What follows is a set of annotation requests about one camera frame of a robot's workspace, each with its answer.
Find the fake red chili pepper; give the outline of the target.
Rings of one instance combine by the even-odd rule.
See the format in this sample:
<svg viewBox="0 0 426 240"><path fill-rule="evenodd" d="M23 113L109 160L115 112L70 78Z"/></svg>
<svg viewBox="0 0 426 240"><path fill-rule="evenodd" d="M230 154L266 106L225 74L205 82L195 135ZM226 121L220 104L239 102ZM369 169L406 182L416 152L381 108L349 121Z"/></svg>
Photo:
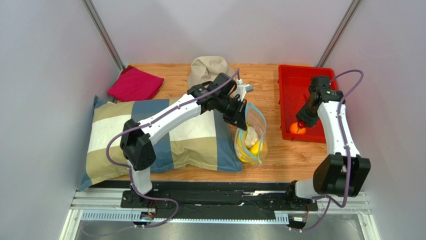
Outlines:
<svg viewBox="0 0 426 240"><path fill-rule="evenodd" d="M303 120L299 120L297 122L298 129L304 129L306 127L306 123Z"/></svg>

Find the fake orange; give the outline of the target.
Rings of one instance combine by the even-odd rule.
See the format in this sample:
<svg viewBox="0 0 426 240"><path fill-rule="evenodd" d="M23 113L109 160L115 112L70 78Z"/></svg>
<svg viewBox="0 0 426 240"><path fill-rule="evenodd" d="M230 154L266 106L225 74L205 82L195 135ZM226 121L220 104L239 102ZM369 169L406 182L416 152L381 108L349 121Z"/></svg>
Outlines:
<svg viewBox="0 0 426 240"><path fill-rule="evenodd" d="M294 122L289 126L289 133L293 135L305 135L307 129L305 127L300 127L298 122Z"/></svg>

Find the clear zip top bag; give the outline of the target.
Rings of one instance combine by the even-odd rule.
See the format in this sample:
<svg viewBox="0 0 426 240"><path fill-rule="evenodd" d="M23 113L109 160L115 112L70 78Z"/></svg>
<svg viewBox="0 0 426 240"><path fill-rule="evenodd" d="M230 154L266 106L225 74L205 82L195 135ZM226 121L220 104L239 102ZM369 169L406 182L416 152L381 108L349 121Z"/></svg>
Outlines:
<svg viewBox="0 0 426 240"><path fill-rule="evenodd" d="M262 112L252 103L247 104L245 117L247 130L239 128L236 130L234 150L242 163L261 167L268 154L267 121Z"/></svg>

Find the fake banana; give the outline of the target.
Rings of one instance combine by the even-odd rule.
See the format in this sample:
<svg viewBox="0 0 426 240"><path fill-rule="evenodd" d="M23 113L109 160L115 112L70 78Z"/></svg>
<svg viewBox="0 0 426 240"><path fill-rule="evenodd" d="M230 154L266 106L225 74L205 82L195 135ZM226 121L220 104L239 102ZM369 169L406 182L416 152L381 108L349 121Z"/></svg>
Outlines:
<svg viewBox="0 0 426 240"><path fill-rule="evenodd" d="M239 133L237 133L235 136L234 148L235 148L236 156L241 162L249 164L251 166L261 165L262 161L260 160L259 155L258 157L252 155L249 152L249 149L245 146L245 143L244 143L245 136L246 134L243 133L242 131L239 131Z"/></svg>

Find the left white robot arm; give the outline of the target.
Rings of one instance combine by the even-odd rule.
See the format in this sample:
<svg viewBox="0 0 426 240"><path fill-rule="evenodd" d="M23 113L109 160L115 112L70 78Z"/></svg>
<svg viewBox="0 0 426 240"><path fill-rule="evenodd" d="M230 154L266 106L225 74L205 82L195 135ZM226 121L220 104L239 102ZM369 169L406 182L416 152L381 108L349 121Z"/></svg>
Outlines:
<svg viewBox="0 0 426 240"><path fill-rule="evenodd" d="M141 204L152 190L150 167L156 160L154 145L170 131L205 112L222 114L225 123L247 129L245 95L253 91L239 74L220 73L213 81L193 85L178 101L152 117L123 126L120 148L130 171L128 202Z"/></svg>

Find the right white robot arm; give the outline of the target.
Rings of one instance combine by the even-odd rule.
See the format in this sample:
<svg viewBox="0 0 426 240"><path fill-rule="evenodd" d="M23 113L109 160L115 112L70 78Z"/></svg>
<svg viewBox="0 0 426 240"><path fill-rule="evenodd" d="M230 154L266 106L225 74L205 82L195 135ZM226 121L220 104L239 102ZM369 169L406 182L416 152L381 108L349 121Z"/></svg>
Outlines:
<svg viewBox="0 0 426 240"><path fill-rule="evenodd" d="M332 80L319 75L311 78L306 103L296 114L305 128L321 122L327 156L316 168L312 178L294 180L287 188L290 206L311 203L322 197L342 197L337 205L346 206L348 198L356 197L371 169L369 158L361 156L347 123L346 95L331 88Z"/></svg>

